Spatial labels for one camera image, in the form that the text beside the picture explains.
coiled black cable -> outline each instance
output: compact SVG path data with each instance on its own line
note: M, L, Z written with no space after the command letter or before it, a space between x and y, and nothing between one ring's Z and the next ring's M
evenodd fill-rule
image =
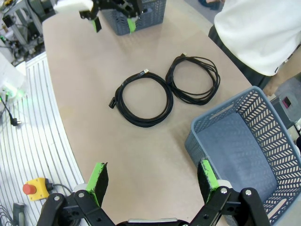
M189 92L186 92L184 90L177 88L177 86L174 82L174 69L180 62L183 62L184 60L187 60L189 62L199 65L209 74L209 76L212 79L213 85L208 91L206 91L204 93L195 94L195 93L189 93ZM221 78L217 72L217 68L211 60L209 60L207 58L199 57L199 56L186 56L185 54L181 54L180 56L178 56L174 59L172 65L170 66L170 68L167 72L165 80L177 98L179 98L182 101L184 101L188 104L191 104L191 105L207 104L213 98L213 96L216 94L217 89L221 82Z
M130 110L127 108L126 104L123 101L123 90L125 86L137 79L142 79L142 78L150 78L155 80L157 83L159 83L163 89L166 92L166 97L167 97L167 102L165 109L161 114L158 116L151 118L151 119L143 119L140 117L137 117L133 113L130 112ZM162 122L171 112L173 105L174 105L174 98L173 98L173 93L170 90L169 86L165 83L164 79L162 79L160 76L149 72L149 70L144 70L138 74L134 74L131 77L127 78L121 86L118 87L118 89L115 92L115 97L111 100L109 107L114 108L114 106L118 108L119 112L125 117L126 120L128 120L130 123L139 126L139 127L152 127L154 125L157 125L158 123Z

gray plastic basket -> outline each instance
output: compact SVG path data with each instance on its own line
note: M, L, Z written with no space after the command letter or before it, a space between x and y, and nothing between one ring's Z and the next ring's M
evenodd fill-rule
M136 21L136 31L163 22L166 0L142 0L143 11ZM129 34L127 18L115 9L103 10L102 14L117 35Z
M290 136L261 89L234 96L195 118L185 147L197 166L208 158L218 179L240 192L255 188L274 224L301 192L301 161Z

perforated basket wall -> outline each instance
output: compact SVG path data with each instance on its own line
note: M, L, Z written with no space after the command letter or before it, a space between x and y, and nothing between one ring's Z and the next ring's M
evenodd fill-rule
M301 192L301 162L287 130L259 88L252 87L197 117L191 124L191 132L185 142L185 147L197 165L202 158L208 156L197 134L232 113L238 113L242 117L276 178L277 188L263 202L267 214L280 201L285 201L269 218L271 224L274 224Z
M136 31L163 22L166 0L142 0L143 11L136 21ZM117 35L129 34L127 18L114 9L103 10L102 14Z

basket bottom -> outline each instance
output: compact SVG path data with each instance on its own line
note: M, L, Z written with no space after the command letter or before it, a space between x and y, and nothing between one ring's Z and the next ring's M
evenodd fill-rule
M253 187L265 201L277 181L251 131L238 113L232 113L198 133L217 177L234 190Z

black pants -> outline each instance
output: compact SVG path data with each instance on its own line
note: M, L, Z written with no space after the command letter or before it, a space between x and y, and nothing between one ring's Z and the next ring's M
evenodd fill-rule
M230 50L228 50L228 48L223 44L214 25L210 29L208 36L230 58L230 60L232 60L236 67L242 72L242 74L244 74L244 76L253 86L258 86L259 88L263 89L267 85L267 83L271 79L271 76L265 76L256 72L255 70L241 62L236 56L234 56L230 52Z

